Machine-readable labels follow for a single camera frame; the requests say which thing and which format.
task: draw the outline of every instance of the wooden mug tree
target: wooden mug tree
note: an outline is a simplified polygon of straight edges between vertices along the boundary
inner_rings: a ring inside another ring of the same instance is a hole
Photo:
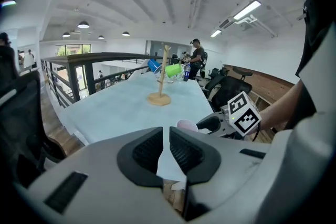
[[[167,56],[168,56],[169,50],[170,48],[167,45],[165,45],[164,50],[163,50],[161,76],[160,76],[160,80],[158,81],[160,84],[159,92],[150,93],[149,96],[147,97],[148,102],[154,105],[163,106],[163,105],[167,105],[171,103],[171,98],[167,94],[162,93],[163,79],[164,79],[165,67],[166,67]]]

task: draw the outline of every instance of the light blue tablecloth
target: light blue tablecloth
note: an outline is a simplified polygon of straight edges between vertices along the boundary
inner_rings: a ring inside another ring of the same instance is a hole
[[[158,90],[159,83],[154,74],[148,72],[97,92],[67,107],[64,112],[89,143],[162,126],[164,150],[158,163],[158,175],[185,181],[169,149],[169,127],[176,126],[182,119],[197,123],[211,114],[212,109],[196,81],[165,83],[163,93],[172,99],[165,106],[151,105],[147,101],[147,96]]]

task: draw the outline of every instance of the black metal railing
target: black metal railing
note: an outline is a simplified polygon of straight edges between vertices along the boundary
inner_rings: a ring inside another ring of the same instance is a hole
[[[93,77],[93,68],[92,64],[94,62],[104,62],[104,61],[131,61],[135,63],[143,63],[145,59],[156,59],[158,62],[162,62],[162,57],[158,56],[149,56],[141,54],[125,54],[119,52],[100,52],[92,54],[82,54],[82,55],[68,55],[68,56],[59,56],[59,57],[50,57],[41,60],[42,70],[48,78],[48,83],[50,90],[56,96],[60,105],[64,108],[69,106],[72,103],[75,103],[80,100],[79,94],[79,83],[77,79],[77,67],[84,67],[84,81],[88,89],[89,95],[96,93],[96,84],[104,82],[107,79],[110,79],[111,82],[117,82],[121,80],[123,74],[132,73],[140,69],[147,69],[148,66],[138,67],[134,69],[129,69],[126,71],[110,74],[99,79],[94,79]],[[67,70],[67,76],[69,80],[61,77],[56,70]],[[67,86],[70,90],[66,92],[61,83]]]

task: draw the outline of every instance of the blue cup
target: blue cup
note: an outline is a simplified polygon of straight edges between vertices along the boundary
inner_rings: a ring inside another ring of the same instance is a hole
[[[150,59],[148,61],[148,67],[151,69],[151,71],[154,74],[159,73],[161,68],[162,68],[162,66],[157,61],[155,61],[154,59]]]

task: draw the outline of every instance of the black and white marker cube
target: black and white marker cube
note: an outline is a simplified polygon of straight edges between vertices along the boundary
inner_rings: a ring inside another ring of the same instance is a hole
[[[240,135],[245,136],[260,122],[258,109],[245,92],[233,97],[227,104],[229,123]]]

